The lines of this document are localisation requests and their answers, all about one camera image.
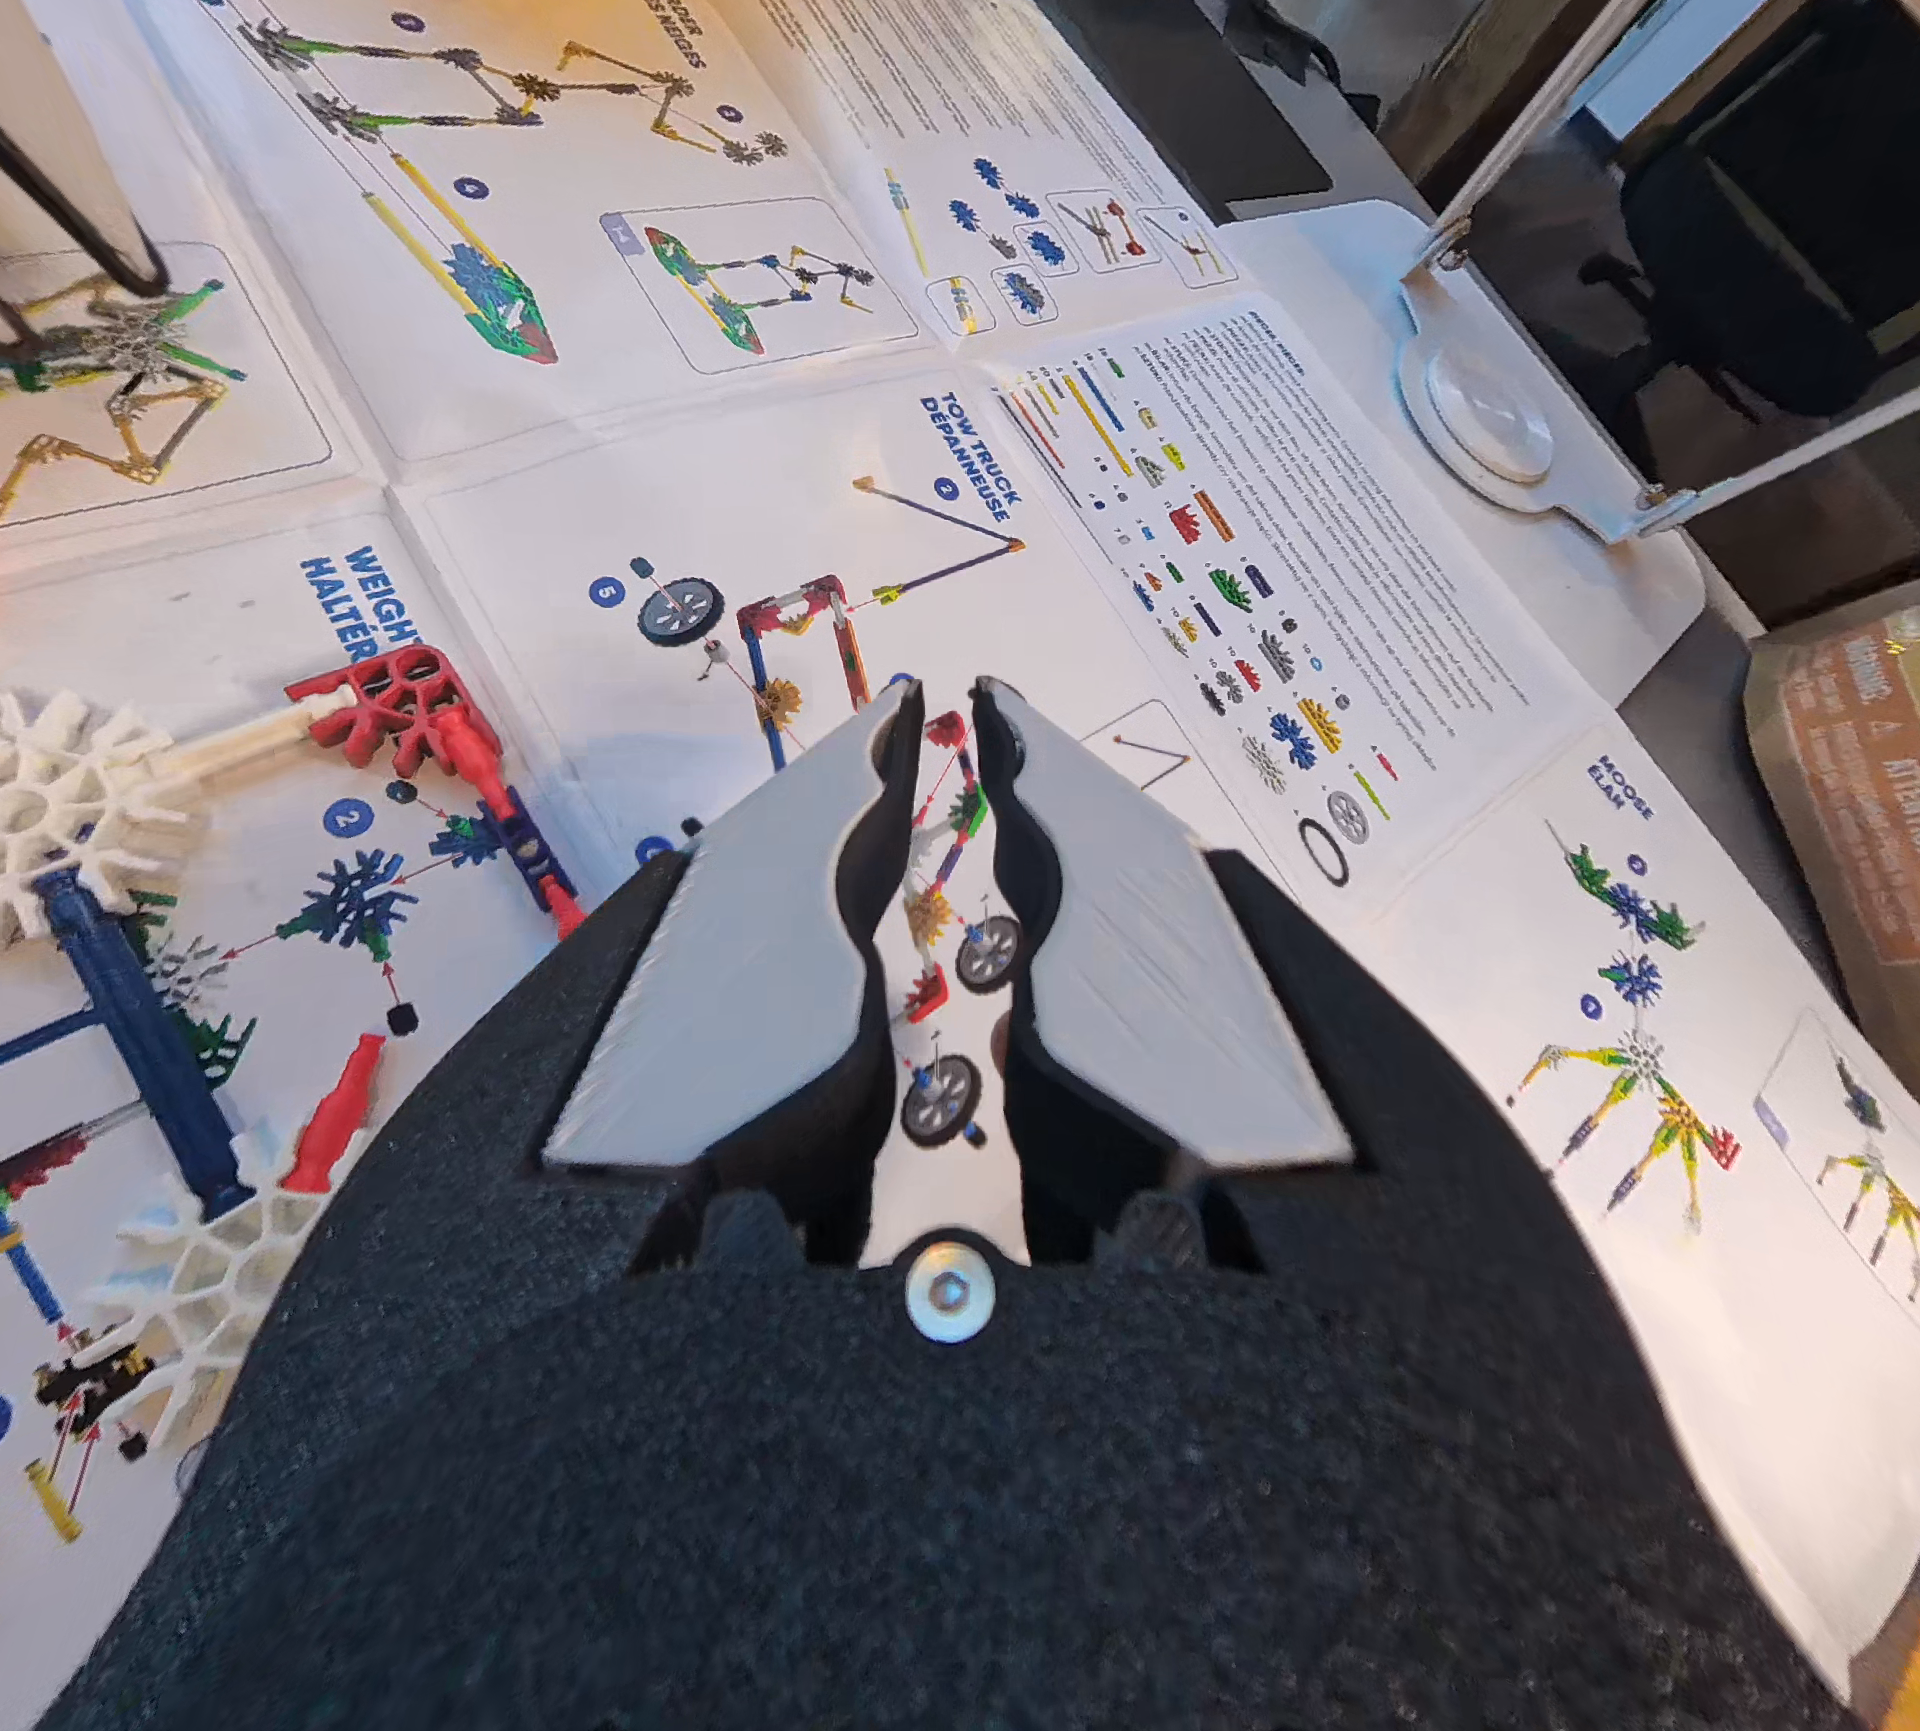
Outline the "white rod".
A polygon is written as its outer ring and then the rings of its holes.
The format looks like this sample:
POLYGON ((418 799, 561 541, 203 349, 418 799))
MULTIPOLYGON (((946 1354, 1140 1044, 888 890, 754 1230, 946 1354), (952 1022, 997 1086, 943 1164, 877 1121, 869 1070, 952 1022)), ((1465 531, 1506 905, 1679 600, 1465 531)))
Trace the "white rod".
POLYGON ((228 726, 213 736, 149 750, 141 757, 141 767, 156 782, 203 784, 310 737, 323 717, 340 709, 354 709, 354 686, 349 684, 303 694, 285 709, 228 726))

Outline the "white printed instruction sheet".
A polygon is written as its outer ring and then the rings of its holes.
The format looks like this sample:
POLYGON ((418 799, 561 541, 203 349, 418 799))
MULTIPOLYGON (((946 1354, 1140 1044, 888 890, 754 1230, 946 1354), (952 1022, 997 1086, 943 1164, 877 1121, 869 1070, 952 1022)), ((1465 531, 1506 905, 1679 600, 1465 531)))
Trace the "white printed instruction sheet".
POLYGON ((1915 1098, 1033 0, 23 1, 168 285, 4 257, 4 689, 431 643, 585 922, 432 759, 195 784, 115 919, 235 1159, 386 1049, 177 1457, 86 1286, 186 1184, 4 946, 4 1725, 1915 1725, 1915 1098), (979 676, 1278 895, 1256 1264, 1027 1259, 979 676), (669 1237, 541 1144, 899 678, 869 1241, 669 1237))

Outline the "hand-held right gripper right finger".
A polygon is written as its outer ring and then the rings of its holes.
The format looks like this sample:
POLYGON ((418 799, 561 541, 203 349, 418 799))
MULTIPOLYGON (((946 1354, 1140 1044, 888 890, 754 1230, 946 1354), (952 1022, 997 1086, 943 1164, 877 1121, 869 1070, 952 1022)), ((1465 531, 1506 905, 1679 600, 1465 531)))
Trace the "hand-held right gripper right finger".
POLYGON ((1356 1162, 1219 875, 1278 895, 1008 682, 979 676, 972 705, 1022 939, 1002 1103, 1031 1264, 1090 1264, 1131 1223, 1256 1264, 1228 1182, 1356 1162))

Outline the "black office chair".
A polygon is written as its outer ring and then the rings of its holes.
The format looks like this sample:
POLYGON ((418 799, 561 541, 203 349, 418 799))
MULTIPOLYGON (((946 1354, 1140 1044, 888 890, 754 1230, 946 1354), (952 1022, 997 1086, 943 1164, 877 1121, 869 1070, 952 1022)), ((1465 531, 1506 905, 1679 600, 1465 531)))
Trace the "black office chair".
POLYGON ((1898 0, 1818 0, 1624 172, 1634 263, 1592 257, 1742 412, 1833 418, 1915 359, 1916 27, 1898 0))

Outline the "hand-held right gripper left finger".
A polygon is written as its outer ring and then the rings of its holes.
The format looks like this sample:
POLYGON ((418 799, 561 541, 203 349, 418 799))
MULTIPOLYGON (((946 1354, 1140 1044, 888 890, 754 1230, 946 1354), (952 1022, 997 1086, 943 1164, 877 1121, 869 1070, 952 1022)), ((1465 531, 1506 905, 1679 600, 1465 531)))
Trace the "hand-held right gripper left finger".
POLYGON ((667 1177, 683 1241, 724 1193, 763 1189, 811 1264, 858 1264, 896 1086, 877 930, 923 723, 917 678, 883 686, 697 837, 544 1167, 667 1177))

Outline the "red connector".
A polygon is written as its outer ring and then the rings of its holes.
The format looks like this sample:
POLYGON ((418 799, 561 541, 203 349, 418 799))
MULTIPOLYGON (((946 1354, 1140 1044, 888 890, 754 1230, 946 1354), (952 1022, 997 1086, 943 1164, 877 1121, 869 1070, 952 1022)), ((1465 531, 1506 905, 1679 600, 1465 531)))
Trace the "red connector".
POLYGON ((304 682, 291 682, 285 686, 285 696, 294 703, 303 694, 326 691, 340 684, 354 686, 354 709, 323 717, 310 737, 319 748, 336 748, 344 753, 354 768, 368 767, 383 745, 392 745, 395 772, 403 780, 412 776, 423 759, 432 759, 451 772, 441 759, 432 723, 441 712, 456 708, 468 709, 499 750, 499 737, 491 734, 483 709, 472 700, 445 654, 431 643, 403 643, 374 659, 344 663, 304 682))

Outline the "blue rod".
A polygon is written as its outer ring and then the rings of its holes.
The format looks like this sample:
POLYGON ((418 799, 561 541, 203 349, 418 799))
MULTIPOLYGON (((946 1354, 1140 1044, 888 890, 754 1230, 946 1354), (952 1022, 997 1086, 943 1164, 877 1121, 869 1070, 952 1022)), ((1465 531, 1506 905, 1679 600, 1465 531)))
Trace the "blue rod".
POLYGON ((233 1127, 131 939, 74 868, 37 877, 32 891, 58 950, 77 971, 168 1144, 186 1189, 197 1194, 203 1218, 213 1220, 235 1209, 254 1194, 254 1186, 241 1180, 233 1127))

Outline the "white metal stand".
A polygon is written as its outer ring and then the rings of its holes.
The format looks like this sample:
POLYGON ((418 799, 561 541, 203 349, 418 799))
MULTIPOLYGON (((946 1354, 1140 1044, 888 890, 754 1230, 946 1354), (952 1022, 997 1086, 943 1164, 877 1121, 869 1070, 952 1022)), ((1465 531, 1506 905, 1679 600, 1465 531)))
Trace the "white metal stand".
POLYGON ((1888 398, 1703 489, 1643 503, 1643 478, 1469 262, 1474 213, 1651 0, 1604 0, 1469 180, 1428 207, 1359 119, 1307 91, 1307 130, 1339 126, 1332 187, 1242 204, 1237 268, 1300 305, 1316 350, 1606 705, 1619 705, 1711 598, 1680 528, 1915 414, 1888 398))

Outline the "white snowflake connector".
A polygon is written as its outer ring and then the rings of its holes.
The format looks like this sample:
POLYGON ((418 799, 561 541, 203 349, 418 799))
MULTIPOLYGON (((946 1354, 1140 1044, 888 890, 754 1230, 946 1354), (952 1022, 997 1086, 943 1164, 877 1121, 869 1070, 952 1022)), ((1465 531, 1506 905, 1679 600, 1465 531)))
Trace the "white snowflake connector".
POLYGON ((168 1177, 159 1200, 117 1225, 115 1261, 86 1286, 86 1317, 108 1345, 131 1341, 154 1362, 115 1405, 154 1453, 177 1457, 217 1425, 277 1289, 333 1200, 281 1186, 294 1162, 285 1125, 264 1117, 235 1146, 251 1196, 204 1220, 168 1177))
POLYGON ((180 857, 195 780, 168 768, 172 737, 123 708, 99 717, 58 689, 35 712, 1 691, 1 944, 51 935, 51 877, 71 877, 112 918, 131 884, 180 857))

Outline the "short red rod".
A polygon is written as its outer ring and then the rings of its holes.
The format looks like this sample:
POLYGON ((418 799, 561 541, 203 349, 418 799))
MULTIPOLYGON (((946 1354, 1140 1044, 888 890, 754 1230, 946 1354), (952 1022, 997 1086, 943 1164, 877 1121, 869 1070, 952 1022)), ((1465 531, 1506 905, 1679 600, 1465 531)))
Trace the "short red rod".
POLYGON ((286 1170, 277 1177, 277 1189, 294 1194, 326 1194, 333 1189, 333 1175, 346 1164, 349 1146, 372 1121, 377 1066, 386 1049, 383 1034, 363 1034, 340 1076, 304 1121, 286 1170))
POLYGON ((573 884, 567 880, 532 814, 522 808, 515 786, 503 780, 499 750, 490 741, 490 734, 483 734, 468 709, 456 708, 435 717, 432 736, 442 763, 476 793, 503 854, 550 918, 555 939, 567 939, 585 922, 573 884))

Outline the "brown printed toy bag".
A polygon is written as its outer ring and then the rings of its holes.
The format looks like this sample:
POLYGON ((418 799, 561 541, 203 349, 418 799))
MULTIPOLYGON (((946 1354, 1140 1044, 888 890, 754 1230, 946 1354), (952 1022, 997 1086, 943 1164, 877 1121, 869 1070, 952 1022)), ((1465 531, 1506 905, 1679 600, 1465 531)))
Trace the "brown printed toy bag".
POLYGON ((1747 745, 1861 1034, 1916 1089, 1916 582, 1766 634, 1747 745))

